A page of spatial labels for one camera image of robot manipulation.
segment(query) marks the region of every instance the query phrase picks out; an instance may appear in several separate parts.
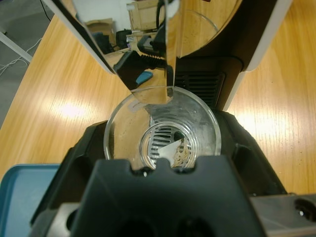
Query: black cable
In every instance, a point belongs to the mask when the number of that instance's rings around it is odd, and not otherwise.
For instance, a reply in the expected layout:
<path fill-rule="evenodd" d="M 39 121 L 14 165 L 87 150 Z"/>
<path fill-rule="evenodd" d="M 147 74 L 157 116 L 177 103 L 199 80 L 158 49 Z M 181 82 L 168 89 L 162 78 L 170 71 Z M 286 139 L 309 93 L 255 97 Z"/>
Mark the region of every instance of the black cable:
<path fill-rule="evenodd" d="M 51 20 L 49 19 L 48 15 L 47 15 L 47 13 L 46 13 L 46 10 L 45 10 L 45 7 L 44 7 L 43 3 L 41 2 L 41 0 L 39 0 L 39 1 L 40 1 L 40 4 L 41 4 L 41 6 L 42 6 L 44 12 L 45 12 L 46 17 L 48 18 L 49 21 L 51 21 Z"/>

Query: glass rim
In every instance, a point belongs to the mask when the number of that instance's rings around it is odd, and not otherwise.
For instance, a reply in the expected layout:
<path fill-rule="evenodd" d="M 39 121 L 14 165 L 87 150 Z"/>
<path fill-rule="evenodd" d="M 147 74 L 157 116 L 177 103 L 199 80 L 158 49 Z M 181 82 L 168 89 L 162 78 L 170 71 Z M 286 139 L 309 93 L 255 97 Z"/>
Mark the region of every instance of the glass rim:
<path fill-rule="evenodd" d="M 215 156 L 220 155 L 221 147 L 222 147 L 221 131 L 220 131 L 219 125 L 217 123 L 217 120 L 216 120 L 212 110 L 210 109 L 210 107 L 201 98 L 199 98 L 197 95 L 193 94 L 192 92 L 190 92 L 190 91 L 188 91 L 186 89 L 183 89 L 183 88 L 180 88 L 180 87 L 177 87 L 177 86 L 174 86 L 173 89 L 175 91 L 178 91 L 178 92 L 180 92 L 182 94 L 185 94 L 185 95 L 189 96 L 190 98 L 194 99 L 207 112 L 207 114 L 209 115 L 209 117 L 210 117 L 210 119 L 212 121 L 212 125 L 213 125 L 214 132 L 215 132 L 215 152 L 214 152 L 214 155 Z M 118 113 L 118 111 L 131 98 L 135 98 L 135 100 L 137 100 L 136 97 L 133 94 L 128 95 L 125 99 L 123 99 L 116 106 L 116 108 L 111 113 L 109 120 L 107 121 L 107 124 L 105 126 L 104 137 L 103 137 L 103 150 L 104 150 L 104 155 L 105 155 L 106 159 L 111 159 L 111 154 L 110 154 L 110 151 L 108 149 L 108 147 L 109 147 L 109 139 L 108 138 L 110 137 L 110 130 L 111 130 L 111 126 L 113 124 L 113 120 L 114 120 L 116 114 Z"/>

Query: white table leg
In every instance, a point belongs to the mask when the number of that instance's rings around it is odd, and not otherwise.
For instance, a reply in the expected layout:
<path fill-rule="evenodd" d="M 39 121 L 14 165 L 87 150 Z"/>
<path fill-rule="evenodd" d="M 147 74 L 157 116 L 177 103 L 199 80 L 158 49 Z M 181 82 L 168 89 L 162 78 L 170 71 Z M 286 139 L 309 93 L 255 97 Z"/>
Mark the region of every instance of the white table leg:
<path fill-rule="evenodd" d="M 25 58 L 27 61 L 31 62 L 32 56 L 28 54 L 24 49 L 18 46 L 15 42 L 10 40 L 7 36 L 5 36 L 2 32 L 0 32 L 0 41 L 12 49 L 14 52 L 19 54 L 21 57 Z"/>

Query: reflective metal surface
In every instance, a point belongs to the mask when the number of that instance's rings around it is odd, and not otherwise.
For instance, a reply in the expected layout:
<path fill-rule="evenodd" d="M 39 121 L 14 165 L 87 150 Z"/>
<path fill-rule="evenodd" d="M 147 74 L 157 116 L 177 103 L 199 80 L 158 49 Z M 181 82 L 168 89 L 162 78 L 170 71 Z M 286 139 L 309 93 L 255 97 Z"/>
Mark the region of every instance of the reflective metal surface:
<path fill-rule="evenodd" d="M 164 104 L 172 98 L 176 57 L 211 41 L 241 2 L 60 1 L 84 27 L 108 67 L 140 102 L 149 104 Z"/>

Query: teal tray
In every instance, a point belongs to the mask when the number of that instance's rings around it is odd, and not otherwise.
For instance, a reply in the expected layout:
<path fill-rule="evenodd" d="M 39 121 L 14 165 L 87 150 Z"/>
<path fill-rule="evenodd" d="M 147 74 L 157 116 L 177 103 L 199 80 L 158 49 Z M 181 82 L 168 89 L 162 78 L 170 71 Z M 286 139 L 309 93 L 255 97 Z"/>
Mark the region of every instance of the teal tray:
<path fill-rule="evenodd" d="M 30 220 L 58 164 L 19 164 L 11 167 L 0 185 L 0 236 L 27 237 Z"/>

